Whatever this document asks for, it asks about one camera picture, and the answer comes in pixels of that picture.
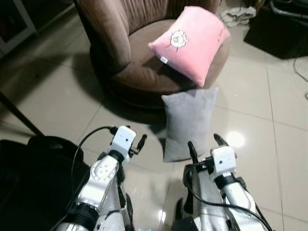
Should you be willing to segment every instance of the pillow tag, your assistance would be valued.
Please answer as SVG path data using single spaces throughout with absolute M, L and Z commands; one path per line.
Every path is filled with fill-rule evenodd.
M 160 61 L 162 61 L 164 64 L 168 63 L 168 59 L 165 58 L 164 56 L 160 57 Z

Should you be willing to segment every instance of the pink pillow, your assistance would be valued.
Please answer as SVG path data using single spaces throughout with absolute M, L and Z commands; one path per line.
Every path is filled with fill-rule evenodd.
M 168 31 L 149 43 L 149 48 L 163 63 L 203 87 L 215 54 L 229 36 L 214 14 L 186 6 Z

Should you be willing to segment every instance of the chair leg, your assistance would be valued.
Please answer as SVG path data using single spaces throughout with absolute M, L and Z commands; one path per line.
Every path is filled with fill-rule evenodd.
M 25 117 L 24 114 L 22 114 L 21 111 L 19 111 L 18 108 L 8 98 L 6 98 L 5 95 L 2 94 L 2 92 L 0 92 L 0 103 L 3 103 L 3 105 L 12 114 L 14 114 L 24 125 L 26 125 L 37 136 L 44 136 L 44 134 L 34 124 L 32 124 L 31 121 L 28 120 L 28 118 Z

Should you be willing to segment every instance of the tile floor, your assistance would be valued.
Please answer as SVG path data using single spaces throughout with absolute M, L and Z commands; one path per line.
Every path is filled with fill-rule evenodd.
M 227 7 L 223 3 L 221 10 Z M 230 29 L 231 54 L 215 83 L 220 92 L 211 134 L 219 133 L 236 150 L 238 175 L 245 178 L 272 227 L 307 231 L 308 85 L 294 74 L 292 60 L 281 61 L 245 44 L 247 30 Z M 93 128 L 109 124 L 129 124 L 139 137 L 147 133 L 144 150 L 126 167 L 135 226 L 170 230 L 175 203 L 184 193 L 181 176 L 187 161 L 162 162 L 159 138 L 165 135 L 164 125 L 128 121 L 104 106 L 89 47 L 72 11 L 0 61 L 0 90 L 45 134 L 77 143 Z M 308 58 L 298 59 L 297 65 L 308 73 Z M 26 143 L 32 135 L 0 105 L 0 139 Z M 88 164 L 110 138 L 101 133 L 85 144 Z M 216 146 L 213 138 L 210 145 Z

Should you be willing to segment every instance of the brown armchair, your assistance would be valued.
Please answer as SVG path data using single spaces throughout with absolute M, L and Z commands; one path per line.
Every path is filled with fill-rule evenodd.
M 216 13 L 219 0 L 75 0 L 91 42 L 90 55 L 103 90 L 137 107 L 161 109 L 161 95 L 197 86 L 159 61 L 148 49 L 184 6 Z M 205 80 L 210 87 L 229 56 L 226 41 L 218 50 Z

